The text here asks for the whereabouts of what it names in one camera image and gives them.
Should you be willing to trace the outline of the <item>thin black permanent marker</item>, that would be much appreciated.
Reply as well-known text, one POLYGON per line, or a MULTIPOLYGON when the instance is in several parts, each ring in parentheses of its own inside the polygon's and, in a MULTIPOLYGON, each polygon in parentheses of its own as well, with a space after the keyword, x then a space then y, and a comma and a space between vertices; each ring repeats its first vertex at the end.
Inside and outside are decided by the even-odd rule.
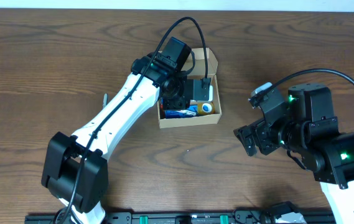
POLYGON ((108 94, 105 93, 103 97, 103 108, 105 108, 107 104, 108 104, 108 94))

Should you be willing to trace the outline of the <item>cardboard box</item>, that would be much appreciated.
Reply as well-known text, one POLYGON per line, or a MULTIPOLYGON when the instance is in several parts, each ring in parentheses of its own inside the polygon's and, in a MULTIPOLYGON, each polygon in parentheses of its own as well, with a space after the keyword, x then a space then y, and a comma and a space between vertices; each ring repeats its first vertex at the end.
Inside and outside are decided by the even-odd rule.
MULTIPOLYGON (((176 128, 183 126, 197 126, 204 124, 217 124, 221 118, 222 111, 220 106, 220 97, 218 92, 217 83, 217 68, 218 61, 214 53, 210 48, 207 51, 207 62, 208 62, 208 78, 211 78, 211 86, 213 87, 213 108, 214 113, 203 116, 194 116, 191 118, 166 118, 163 110, 161 109, 161 101, 157 102, 157 117, 159 120, 159 127, 162 128, 176 128)), ((195 68, 187 76, 187 79, 200 80, 205 74, 205 59, 202 48, 192 49, 195 54, 195 68)))

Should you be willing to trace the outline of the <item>black whiteboard marker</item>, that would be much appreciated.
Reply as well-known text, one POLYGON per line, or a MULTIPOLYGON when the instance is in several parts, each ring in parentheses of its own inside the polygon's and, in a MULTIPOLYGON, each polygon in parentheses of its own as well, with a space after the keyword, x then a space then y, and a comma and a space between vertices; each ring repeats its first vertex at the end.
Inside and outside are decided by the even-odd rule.
POLYGON ((180 117, 194 117, 197 115, 197 112, 194 110, 179 110, 177 111, 180 117))

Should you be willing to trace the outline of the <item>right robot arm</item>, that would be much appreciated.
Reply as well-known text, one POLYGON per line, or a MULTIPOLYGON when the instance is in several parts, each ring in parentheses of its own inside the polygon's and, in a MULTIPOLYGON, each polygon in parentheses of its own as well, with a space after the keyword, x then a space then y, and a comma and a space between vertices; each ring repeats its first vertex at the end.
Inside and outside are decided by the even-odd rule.
POLYGON ((341 133, 332 94, 319 83, 271 90, 260 102, 263 118, 233 132, 249 156, 283 148, 320 183, 337 223, 354 223, 354 133, 341 133))

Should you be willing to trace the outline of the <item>blue plastic rectangular block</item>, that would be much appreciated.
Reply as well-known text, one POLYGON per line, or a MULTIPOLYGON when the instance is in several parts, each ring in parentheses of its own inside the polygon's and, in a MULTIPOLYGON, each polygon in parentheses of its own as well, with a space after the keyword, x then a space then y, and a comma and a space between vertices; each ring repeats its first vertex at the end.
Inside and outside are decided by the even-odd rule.
MULTIPOLYGON (((186 110, 194 110, 197 112, 197 105, 189 106, 186 110)), ((184 118, 184 117, 180 117, 177 111, 179 110, 165 110, 164 111, 165 119, 184 118)))

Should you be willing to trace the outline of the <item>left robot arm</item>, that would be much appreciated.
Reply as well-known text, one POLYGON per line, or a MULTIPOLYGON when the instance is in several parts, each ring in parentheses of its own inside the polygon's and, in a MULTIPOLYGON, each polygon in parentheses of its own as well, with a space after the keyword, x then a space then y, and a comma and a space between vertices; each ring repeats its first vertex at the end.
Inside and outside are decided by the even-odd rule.
POLYGON ((56 133, 47 146, 42 185, 58 198, 60 209, 52 223, 102 223, 101 198, 108 188, 108 160, 130 127, 149 108, 162 101, 166 110, 184 110, 191 101, 213 98, 211 79, 189 79, 196 63, 195 51, 171 38, 131 65, 131 73, 112 100, 71 136, 56 133))

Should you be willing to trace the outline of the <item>yellow tape roll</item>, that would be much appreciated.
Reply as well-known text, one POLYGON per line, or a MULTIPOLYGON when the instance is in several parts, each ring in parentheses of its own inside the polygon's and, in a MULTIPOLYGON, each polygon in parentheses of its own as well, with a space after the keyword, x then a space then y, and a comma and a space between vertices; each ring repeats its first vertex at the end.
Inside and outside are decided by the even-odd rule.
POLYGON ((198 102, 197 113, 200 116, 206 116, 215 112, 215 106, 212 101, 198 102))

